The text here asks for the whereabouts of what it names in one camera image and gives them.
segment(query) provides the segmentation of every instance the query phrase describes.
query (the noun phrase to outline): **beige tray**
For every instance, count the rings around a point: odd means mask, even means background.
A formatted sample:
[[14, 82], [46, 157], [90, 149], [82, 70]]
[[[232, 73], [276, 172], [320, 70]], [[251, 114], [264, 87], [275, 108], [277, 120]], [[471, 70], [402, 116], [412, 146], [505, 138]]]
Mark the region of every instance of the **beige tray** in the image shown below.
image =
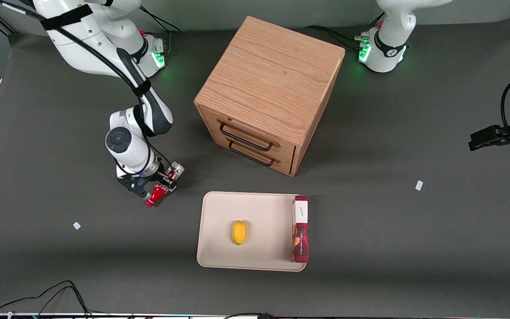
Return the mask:
[[[292, 262], [292, 201], [295, 195], [209, 192], [202, 203], [196, 259], [201, 266], [301, 271]], [[235, 220], [247, 224], [247, 240], [231, 240]]]

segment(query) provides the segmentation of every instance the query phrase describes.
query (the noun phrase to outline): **yellow lemon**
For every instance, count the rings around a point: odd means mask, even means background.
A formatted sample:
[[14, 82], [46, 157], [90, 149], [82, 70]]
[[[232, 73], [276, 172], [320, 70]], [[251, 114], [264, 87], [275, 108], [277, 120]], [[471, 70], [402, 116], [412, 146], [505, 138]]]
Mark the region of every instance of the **yellow lemon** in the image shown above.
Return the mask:
[[247, 225], [241, 220], [237, 220], [231, 226], [231, 239], [237, 245], [241, 245], [247, 239]]

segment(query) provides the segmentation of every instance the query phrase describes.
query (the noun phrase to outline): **drawer handle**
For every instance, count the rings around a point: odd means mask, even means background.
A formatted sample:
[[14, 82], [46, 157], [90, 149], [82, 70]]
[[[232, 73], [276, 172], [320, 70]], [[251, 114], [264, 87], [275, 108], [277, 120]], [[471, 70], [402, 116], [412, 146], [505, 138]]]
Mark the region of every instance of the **drawer handle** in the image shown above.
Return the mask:
[[253, 147], [254, 149], [258, 149], [259, 151], [262, 151], [262, 152], [267, 152], [271, 149], [271, 147], [273, 147], [273, 143], [269, 143], [269, 146], [267, 148], [262, 148], [259, 145], [253, 144], [250, 141], [246, 141], [246, 140], [242, 139], [239, 136], [235, 136], [232, 133], [228, 133], [228, 132], [224, 131], [223, 130], [224, 126], [225, 126], [225, 123], [221, 122], [220, 132], [223, 133], [223, 135], [231, 137], [232, 139], [238, 140], [241, 143], [247, 144], [250, 147]]
[[257, 162], [257, 163], [259, 163], [259, 164], [261, 164], [263, 166], [266, 166], [266, 167], [269, 167], [269, 166], [273, 165], [273, 163], [275, 163], [275, 159], [273, 159], [273, 158], [271, 158], [271, 161], [269, 163], [265, 163], [263, 161], [260, 161], [257, 158], [253, 158], [253, 157], [251, 157], [251, 156], [249, 156], [249, 155], [247, 155], [245, 153], [242, 153], [242, 152], [240, 152], [240, 151], [238, 151], [236, 149], [233, 149], [233, 147], [231, 147], [232, 145], [233, 145], [233, 141], [229, 141], [229, 150], [230, 151], [232, 151], [233, 153], [237, 153], [237, 154], [239, 154], [239, 155], [241, 155], [241, 156], [243, 156], [245, 158], [249, 158], [253, 162]]

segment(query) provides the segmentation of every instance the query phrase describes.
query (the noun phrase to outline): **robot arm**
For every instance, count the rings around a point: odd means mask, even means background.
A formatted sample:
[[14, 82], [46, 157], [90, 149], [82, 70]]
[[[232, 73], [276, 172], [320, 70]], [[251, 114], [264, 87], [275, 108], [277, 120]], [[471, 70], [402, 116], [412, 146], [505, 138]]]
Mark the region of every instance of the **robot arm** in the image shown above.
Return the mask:
[[[65, 12], [71, 12], [84, 5], [85, 2], [83, 0], [34, 1], [37, 12], [47, 19], [60, 16]], [[132, 87], [143, 88], [144, 86], [142, 85], [148, 83], [146, 75], [140, 70], [131, 55], [125, 49], [118, 48], [113, 44], [105, 32], [103, 32], [93, 14], [83, 16], [80, 18], [79, 22], [64, 25], [62, 28], [73, 34], [76, 38], [79, 38], [113, 63], [113, 65], [122, 71], [123, 75], [129, 79]], [[61, 56], [70, 66], [86, 73], [118, 76], [97, 57], [93, 56], [93, 54], [80, 47], [77, 43], [65, 37], [57, 30], [47, 30], [47, 33]], [[157, 93], [150, 85], [148, 89], [141, 93], [139, 98], [143, 107], [143, 122], [146, 125], [146, 127], [141, 129], [145, 131], [148, 130], [148, 136], [166, 133], [170, 129], [173, 119], [172, 113], [170, 113], [164, 101], [158, 97]]]
[[386, 18], [382, 27], [373, 27], [362, 36], [373, 39], [359, 56], [359, 62], [371, 70], [384, 73], [393, 70], [401, 62], [406, 41], [417, 25], [413, 10], [433, 8], [452, 0], [377, 0]]
[[[162, 183], [155, 186], [157, 192], [160, 186], [172, 191], [178, 175], [173, 172], [170, 177], [171, 168], [164, 171], [160, 159], [153, 152], [154, 147], [147, 140], [147, 137], [168, 132], [172, 126], [172, 113], [151, 87], [140, 67], [142, 64], [138, 62], [140, 58], [125, 49], [130, 48], [131, 43], [147, 43], [147, 39], [136, 32], [133, 22], [124, 18], [127, 12], [138, 8], [140, 0], [117, 1], [121, 6], [112, 8], [102, 8], [101, 4], [90, 6], [83, 0], [34, 0], [38, 14], [2, 0], [0, 2], [16, 12], [39, 19], [70, 66], [86, 73], [119, 77], [132, 88], [139, 98], [139, 104], [113, 113], [109, 118], [110, 131], [105, 138], [109, 153], [116, 159], [118, 181], [145, 199], [150, 198], [151, 194], [142, 186], [149, 180]], [[111, 29], [106, 32], [101, 25]], [[146, 60], [153, 61], [154, 55], [155, 52], [152, 52], [152, 56]]]

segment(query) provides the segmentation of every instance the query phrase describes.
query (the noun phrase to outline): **white label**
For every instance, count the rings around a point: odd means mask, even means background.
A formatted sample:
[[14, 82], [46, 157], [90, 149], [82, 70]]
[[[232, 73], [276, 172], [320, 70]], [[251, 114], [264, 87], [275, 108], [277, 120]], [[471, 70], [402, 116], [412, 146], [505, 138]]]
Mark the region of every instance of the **white label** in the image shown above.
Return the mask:
[[295, 200], [294, 202], [294, 222], [308, 224], [308, 201]]

